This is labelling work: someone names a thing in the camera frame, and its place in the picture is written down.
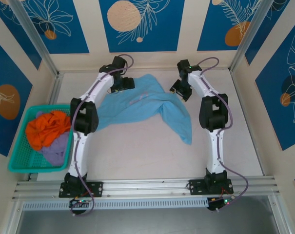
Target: purple cloth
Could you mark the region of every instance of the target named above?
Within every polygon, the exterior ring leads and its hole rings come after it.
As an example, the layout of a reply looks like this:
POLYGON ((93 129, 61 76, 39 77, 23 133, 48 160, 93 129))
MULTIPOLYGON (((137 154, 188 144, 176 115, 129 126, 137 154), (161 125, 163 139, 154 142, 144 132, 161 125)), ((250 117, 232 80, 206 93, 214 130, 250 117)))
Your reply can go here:
MULTIPOLYGON (((37 112, 36 118, 43 114, 42 111, 37 112)), ((65 132, 56 138, 49 147, 42 147, 38 152, 43 154, 44 158, 53 166, 64 164, 68 137, 70 132, 65 132)))

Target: laundry basket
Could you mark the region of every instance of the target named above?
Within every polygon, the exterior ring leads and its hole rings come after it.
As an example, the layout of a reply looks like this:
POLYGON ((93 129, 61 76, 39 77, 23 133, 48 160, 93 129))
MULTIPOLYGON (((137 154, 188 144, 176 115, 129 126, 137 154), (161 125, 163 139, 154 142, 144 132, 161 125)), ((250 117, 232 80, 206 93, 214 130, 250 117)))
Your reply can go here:
POLYGON ((67 167, 68 159, 71 155, 71 145, 73 140, 73 131, 70 132, 68 145, 65 152, 65 161, 63 165, 51 165, 42 154, 31 148, 26 137, 26 126, 28 122, 36 118, 37 112, 42 111, 49 113, 51 111, 63 111, 68 116, 70 115, 70 105, 43 105, 33 106, 26 112, 22 123, 17 141, 15 143, 13 153, 8 165, 8 169, 12 172, 19 173, 42 173, 61 171, 67 167))

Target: green basket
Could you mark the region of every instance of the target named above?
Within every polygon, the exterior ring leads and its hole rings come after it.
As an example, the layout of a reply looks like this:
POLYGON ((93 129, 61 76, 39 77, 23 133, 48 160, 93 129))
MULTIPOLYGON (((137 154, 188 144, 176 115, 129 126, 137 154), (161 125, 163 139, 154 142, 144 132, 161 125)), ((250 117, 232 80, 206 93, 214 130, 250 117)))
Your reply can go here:
POLYGON ((68 159, 71 154, 71 145, 73 140, 73 131, 70 132, 68 138, 68 145, 66 149, 65 161, 63 165, 51 165, 42 154, 33 150, 28 143, 26 137, 26 126, 28 122, 36 118, 37 112, 42 111, 49 113, 51 111, 63 111, 68 116, 70 115, 70 105, 43 105, 33 106, 26 112, 24 121, 22 123, 17 141, 15 143, 13 153, 10 158, 8 169, 12 172, 19 173, 42 173, 61 171, 67 167, 68 159))

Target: light blue cloth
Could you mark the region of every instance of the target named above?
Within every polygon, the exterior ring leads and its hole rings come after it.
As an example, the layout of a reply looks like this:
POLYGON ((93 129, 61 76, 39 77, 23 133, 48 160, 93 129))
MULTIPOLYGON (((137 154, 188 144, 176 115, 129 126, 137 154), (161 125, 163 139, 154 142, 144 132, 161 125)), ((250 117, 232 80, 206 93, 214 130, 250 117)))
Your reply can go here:
POLYGON ((184 143, 192 144, 191 118, 177 95, 165 93, 150 74, 135 78, 134 81, 135 89, 106 95, 98 108, 97 130, 115 123, 143 121, 159 113, 184 143))

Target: white table surface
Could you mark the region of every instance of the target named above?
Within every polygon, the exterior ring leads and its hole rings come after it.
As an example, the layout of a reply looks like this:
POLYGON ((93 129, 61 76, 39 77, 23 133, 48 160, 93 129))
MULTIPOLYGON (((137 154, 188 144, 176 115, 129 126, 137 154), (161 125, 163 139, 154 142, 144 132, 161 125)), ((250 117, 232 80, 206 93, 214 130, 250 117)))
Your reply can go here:
MULTIPOLYGON (((126 76, 155 76, 165 91, 178 79, 177 70, 130 70, 126 76)), ((94 82, 97 72, 65 73, 57 103, 70 103, 80 97, 94 82)), ((261 176, 261 168, 227 69, 205 73, 207 80, 220 93, 226 93, 234 124, 224 133, 224 162, 245 176, 261 176)), ((89 149, 88 180, 156 179, 205 176, 209 156, 208 136, 199 124, 201 98, 193 90, 185 103, 192 119, 193 143, 186 145, 156 115, 148 120, 114 124, 94 134, 89 149)), ((40 173, 39 181, 64 180, 67 170, 40 173)))

